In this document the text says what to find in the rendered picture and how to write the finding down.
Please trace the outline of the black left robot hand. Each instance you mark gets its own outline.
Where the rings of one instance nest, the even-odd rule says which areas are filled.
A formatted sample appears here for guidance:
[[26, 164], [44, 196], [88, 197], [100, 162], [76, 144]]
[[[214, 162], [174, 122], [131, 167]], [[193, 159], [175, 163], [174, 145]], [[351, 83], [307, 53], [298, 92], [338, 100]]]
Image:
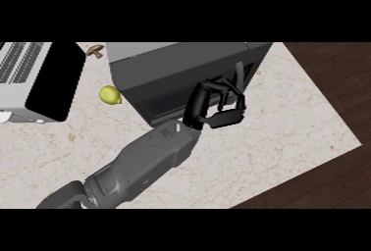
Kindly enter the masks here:
[[[245, 63], [240, 62], [236, 66], [237, 78], [234, 80], [216, 81], [208, 79], [200, 82], [193, 90], [187, 106], [184, 124], [197, 130], [203, 130], [203, 126], [209, 125], [212, 128], [221, 128], [239, 124], [246, 117], [246, 95], [239, 88], [239, 85], [245, 83]], [[225, 110], [227, 99], [230, 92], [234, 92], [239, 100], [234, 109]], [[208, 117], [211, 96], [214, 93], [221, 95], [218, 104], [218, 113]]]

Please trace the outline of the dark grey microwave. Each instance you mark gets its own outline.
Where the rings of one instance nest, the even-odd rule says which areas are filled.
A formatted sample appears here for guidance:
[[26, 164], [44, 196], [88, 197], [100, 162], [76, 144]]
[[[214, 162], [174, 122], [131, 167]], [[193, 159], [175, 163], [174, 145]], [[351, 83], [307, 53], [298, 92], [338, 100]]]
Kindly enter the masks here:
[[228, 82], [245, 90], [270, 42], [110, 42], [112, 80], [150, 126], [184, 116], [199, 83]]

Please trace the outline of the yellow lemon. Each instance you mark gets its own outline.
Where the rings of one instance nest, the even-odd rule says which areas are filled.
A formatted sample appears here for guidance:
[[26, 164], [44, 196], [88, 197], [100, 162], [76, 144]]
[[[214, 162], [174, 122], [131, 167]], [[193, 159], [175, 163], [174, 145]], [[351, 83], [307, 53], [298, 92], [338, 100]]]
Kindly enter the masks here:
[[112, 85], [107, 85], [101, 89], [100, 97], [101, 97], [101, 100], [110, 105], [117, 105], [122, 103], [120, 92]]

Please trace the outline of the brown mushroom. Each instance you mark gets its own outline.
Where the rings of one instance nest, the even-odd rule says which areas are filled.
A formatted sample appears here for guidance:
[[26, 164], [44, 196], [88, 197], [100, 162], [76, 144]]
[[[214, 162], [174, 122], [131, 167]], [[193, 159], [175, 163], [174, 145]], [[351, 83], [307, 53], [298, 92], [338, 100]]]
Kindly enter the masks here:
[[101, 53], [104, 48], [106, 48], [106, 46], [103, 44], [92, 46], [88, 50], [88, 55], [89, 56], [95, 55], [97, 58], [101, 59], [104, 57], [104, 54]]

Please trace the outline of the black toaster oven door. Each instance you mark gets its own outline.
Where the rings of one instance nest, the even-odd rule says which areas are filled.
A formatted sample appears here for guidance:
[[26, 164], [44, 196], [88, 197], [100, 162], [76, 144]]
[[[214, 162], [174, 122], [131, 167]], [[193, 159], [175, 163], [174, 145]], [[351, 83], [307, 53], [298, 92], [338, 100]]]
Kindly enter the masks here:
[[52, 42], [26, 102], [33, 120], [64, 122], [69, 117], [86, 53], [76, 42]]

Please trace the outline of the silver toaster oven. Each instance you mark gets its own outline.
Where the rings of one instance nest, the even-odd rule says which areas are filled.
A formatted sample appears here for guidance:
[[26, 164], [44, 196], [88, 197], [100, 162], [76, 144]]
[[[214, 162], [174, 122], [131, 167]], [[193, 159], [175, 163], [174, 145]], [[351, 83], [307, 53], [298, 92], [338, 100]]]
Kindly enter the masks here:
[[26, 108], [51, 43], [5, 42], [0, 45], [0, 112], [12, 112], [8, 122], [60, 123], [35, 121], [33, 112]]

